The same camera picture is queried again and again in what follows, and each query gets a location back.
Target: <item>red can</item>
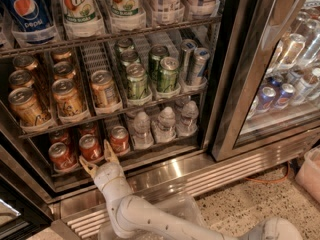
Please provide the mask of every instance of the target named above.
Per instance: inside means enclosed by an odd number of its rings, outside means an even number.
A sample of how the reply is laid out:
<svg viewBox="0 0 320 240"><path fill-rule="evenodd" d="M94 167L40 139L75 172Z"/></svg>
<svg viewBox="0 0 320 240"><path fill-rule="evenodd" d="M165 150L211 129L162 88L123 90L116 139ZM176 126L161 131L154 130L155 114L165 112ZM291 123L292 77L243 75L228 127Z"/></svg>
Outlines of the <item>red can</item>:
<svg viewBox="0 0 320 240"><path fill-rule="evenodd" d="M82 156L88 162L98 160L103 156L99 140L94 135L82 136L79 140L79 148Z"/></svg>

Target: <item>silver can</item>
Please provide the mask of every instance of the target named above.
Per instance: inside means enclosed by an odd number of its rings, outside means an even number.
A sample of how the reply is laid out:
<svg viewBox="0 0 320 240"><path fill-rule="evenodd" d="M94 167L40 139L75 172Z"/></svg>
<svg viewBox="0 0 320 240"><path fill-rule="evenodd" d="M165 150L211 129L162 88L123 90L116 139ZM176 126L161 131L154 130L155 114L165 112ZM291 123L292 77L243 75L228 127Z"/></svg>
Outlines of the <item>silver can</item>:
<svg viewBox="0 0 320 240"><path fill-rule="evenodd" d="M195 50L188 68L187 85L201 85L209 59L210 53L208 49L197 48Z"/></svg>

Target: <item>robotic arm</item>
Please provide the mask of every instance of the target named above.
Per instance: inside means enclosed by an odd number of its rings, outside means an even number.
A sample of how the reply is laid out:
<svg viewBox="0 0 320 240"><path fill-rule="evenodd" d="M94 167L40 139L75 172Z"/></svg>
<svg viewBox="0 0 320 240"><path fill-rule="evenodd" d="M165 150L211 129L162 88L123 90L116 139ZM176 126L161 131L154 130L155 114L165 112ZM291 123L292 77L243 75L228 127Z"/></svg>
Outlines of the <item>robotic arm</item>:
<svg viewBox="0 0 320 240"><path fill-rule="evenodd" d="M109 163L97 167L88 164L82 157L80 162L103 193L112 227L121 238L131 238L135 230L142 229L162 235L165 239L302 240L298 230L280 218L265 220L244 236L235 238L165 213L145 199L133 195L122 167L107 142L106 148L112 154Z"/></svg>

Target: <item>terrazzo floor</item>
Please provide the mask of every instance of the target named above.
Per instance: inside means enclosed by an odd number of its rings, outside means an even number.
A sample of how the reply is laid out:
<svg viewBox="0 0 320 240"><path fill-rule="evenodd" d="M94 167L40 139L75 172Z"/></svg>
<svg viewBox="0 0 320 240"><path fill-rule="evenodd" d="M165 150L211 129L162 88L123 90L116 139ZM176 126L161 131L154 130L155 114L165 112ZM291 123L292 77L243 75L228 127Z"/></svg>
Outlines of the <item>terrazzo floor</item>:
<svg viewBox="0 0 320 240"><path fill-rule="evenodd" d="M252 178L275 180L286 170L282 165ZM229 236L241 236L265 218L282 217L297 227L304 240L320 239L320 204L295 182L292 170L282 182L244 179L199 196L196 202L207 226ZM28 240L61 239L48 228Z"/></svg>

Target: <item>pepsi logo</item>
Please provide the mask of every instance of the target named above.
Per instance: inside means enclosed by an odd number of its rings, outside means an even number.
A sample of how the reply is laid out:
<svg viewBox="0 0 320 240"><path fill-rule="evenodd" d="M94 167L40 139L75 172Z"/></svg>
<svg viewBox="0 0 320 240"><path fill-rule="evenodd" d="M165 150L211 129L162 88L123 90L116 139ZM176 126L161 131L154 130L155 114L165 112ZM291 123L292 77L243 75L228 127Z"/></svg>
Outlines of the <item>pepsi logo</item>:
<svg viewBox="0 0 320 240"><path fill-rule="evenodd" d="M14 9L25 20L33 20L39 14L39 7L34 0L16 0L14 2Z"/></svg>

